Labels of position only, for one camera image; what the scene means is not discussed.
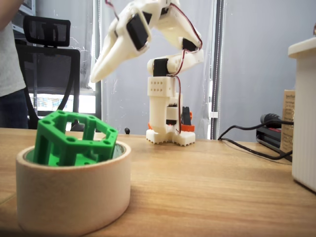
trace person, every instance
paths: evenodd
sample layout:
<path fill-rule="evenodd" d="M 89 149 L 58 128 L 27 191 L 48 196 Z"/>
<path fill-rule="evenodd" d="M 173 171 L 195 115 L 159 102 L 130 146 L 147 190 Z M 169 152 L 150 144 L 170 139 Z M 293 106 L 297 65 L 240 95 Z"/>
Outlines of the person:
<path fill-rule="evenodd" d="M 25 83 L 11 20 L 23 0 L 0 0 L 0 127 L 28 128 Z"/>

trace black office chair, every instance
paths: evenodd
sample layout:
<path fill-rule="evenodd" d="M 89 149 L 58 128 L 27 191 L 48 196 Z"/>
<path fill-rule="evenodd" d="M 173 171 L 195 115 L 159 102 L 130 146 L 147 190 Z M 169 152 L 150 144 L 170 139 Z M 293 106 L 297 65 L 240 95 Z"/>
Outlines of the black office chair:
<path fill-rule="evenodd" d="M 69 46 L 70 21 L 25 16 L 23 29 L 28 42 L 42 46 L 17 44 L 17 52 L 26 88 L 29 129 L 37 129 L 38 116 L 53 111 L 40 111 L 38 94 L 64 95 L 58 110 L 63 110 L 70 95 L 74 95 L 73 112 L 79 111 L 80 52 Z M 32 104 L 30 93 L 34 95 Z"/>

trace jeans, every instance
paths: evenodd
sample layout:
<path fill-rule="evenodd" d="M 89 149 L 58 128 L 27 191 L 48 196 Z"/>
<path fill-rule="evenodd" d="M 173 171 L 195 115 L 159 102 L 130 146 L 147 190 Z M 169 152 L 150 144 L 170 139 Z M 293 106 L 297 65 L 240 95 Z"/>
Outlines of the jeans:
<path fill-rule="evenodd" d="M 28 128 L 24 90 L 0 97 L 0 127 Z"/>

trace white container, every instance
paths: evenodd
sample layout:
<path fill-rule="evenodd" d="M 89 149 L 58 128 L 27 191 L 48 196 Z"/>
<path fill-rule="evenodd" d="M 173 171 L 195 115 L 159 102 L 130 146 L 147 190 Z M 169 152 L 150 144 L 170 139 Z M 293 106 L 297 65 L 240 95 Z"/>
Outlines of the white container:
<path fill-rule="evenodd" d="M 23 150 L 16 159 L 17 219 L 26 232 L 81 236 L 110 224 L 128 207 L 128 145 L 117 142 L 113 160 L 69 167 L 26 160 L 33 149 Z"/>
<path fill-rule="evenodd" d="M 290 46 L 288 55 L 297 60 L 292 175 L 316 191 L 316 38 Z"/>

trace chair headrest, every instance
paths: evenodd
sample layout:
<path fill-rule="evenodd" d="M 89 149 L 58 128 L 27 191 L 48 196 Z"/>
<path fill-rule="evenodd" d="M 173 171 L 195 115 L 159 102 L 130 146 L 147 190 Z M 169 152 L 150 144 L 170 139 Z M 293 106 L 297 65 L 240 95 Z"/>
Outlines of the chair headrest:
<path fill-rule="evenodd" d="M 30 43 L 67 47 L 70 41 L 70 21 L 38 16 L 25 16 L 23 29 Z"/>

